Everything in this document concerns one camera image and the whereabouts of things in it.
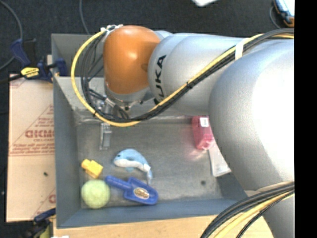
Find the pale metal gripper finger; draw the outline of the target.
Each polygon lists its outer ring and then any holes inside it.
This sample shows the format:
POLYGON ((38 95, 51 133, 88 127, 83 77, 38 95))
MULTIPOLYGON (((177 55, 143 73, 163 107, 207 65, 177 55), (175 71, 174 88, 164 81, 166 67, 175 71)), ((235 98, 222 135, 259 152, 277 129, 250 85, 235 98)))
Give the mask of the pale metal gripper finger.
POLYGON ((108 123, 100 125, 100 150, 105 150, 110 147, 112 130, 108 123))

